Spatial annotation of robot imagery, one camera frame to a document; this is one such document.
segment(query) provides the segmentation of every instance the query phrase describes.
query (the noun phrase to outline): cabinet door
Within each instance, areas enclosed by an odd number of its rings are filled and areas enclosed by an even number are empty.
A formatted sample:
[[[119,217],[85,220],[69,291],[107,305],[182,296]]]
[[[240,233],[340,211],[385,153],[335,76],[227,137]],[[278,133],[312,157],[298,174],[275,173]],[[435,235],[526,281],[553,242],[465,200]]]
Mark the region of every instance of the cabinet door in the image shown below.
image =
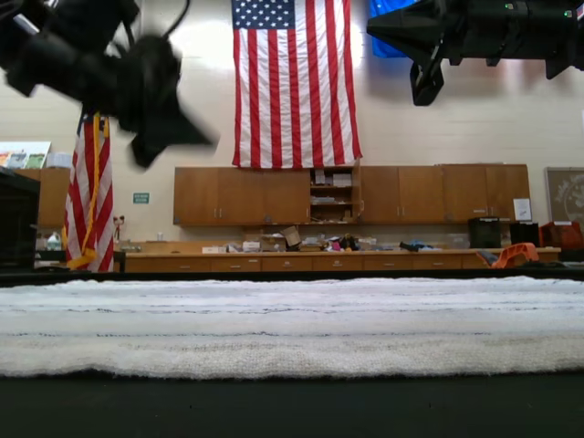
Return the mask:
[[[504,221],[515,221],[513,200],[529,198],[529,176],[525,165],[489,166],[486,168],[486,191],[489,214]]]
[[[484,166],[444,166],[443,189],[447,222],[489,215]]]
[[[444,221],[442,169],[434,166],[401,167],[401,222],[439,224]]]
[[[264,223],[261,172],[227,167],[219,169],[218,196],[220,224]]]
[[[264,222],[310,222],[310,171],[263,172],[262,185]]]
[[[177,225],[218,222],[218,169],[205,167],[174,170],[174,220]]]
[[[400,178],[397,167],[363,166],[361,196],[364,224],[394,224],[400,221]]]
[[[40,173],[38,226],[61,228],[65,225],[65,203],[70,169],[43,169]]]

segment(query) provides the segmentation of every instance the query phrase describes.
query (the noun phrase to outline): american flag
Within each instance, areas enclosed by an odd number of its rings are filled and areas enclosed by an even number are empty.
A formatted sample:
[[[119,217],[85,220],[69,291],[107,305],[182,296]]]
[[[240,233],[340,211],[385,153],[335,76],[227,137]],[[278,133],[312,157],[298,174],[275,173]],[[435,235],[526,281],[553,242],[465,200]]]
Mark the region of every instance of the american flag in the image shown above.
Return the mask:
[[[313,168],[361,157],[350,0],[232,0],[237,167]]]
[[[113,270],[113,184],[110,160],[110,121],[84,115],[65,210],[68,267],[92,272]]]

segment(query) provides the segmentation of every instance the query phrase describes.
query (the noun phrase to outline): white fabric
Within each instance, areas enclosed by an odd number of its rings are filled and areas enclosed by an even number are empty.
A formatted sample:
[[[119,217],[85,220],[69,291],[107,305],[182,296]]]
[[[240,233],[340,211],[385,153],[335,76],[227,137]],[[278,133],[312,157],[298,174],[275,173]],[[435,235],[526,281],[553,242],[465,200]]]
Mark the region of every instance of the white fabric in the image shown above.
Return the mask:
[[[529,278],[0,289],[0,374],[449,375],[584,367],[584,287]]]

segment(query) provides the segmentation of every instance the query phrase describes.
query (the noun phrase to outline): poster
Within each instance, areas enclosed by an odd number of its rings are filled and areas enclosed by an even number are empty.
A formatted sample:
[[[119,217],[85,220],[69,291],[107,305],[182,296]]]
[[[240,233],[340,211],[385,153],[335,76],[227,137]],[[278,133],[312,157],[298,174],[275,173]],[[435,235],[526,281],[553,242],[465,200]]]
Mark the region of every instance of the poster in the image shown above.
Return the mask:
[[[50,147],[50,141],[0,141],[0,166],[42,169]]]

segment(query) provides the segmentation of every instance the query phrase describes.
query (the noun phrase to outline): drawer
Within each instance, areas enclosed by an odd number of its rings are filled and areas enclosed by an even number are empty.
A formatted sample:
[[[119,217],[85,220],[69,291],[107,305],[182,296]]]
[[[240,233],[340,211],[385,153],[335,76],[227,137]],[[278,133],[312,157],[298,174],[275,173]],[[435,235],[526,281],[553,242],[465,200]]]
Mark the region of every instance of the drawer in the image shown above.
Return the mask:
[[[260,272],[259,257],[217,257],[211,260],[212,272]]]
[[[128,258],[126,272],[210,272],[211,262],[200,257]]]
[[[362,258],[354,255],[338,257],[324,255],[312,258],[315,271],[360,271],[363,269]]]
[[[391,271],[412,269],[413,256],[410,255],[368,255],[363,258],[364,271]]]
[[[488,269],[488,267],[478,255],[463,255],[463,269]]]
[[[543,263],[557,262],[559,260],[559,253],[545,253],[539,255],[539,261]]]
[[[264,257],[262,271],[268,272],[300,272],[312,270],[310,257]]]
[[[461,269],[463,259],[459,255],[413,255],[414,269]]]

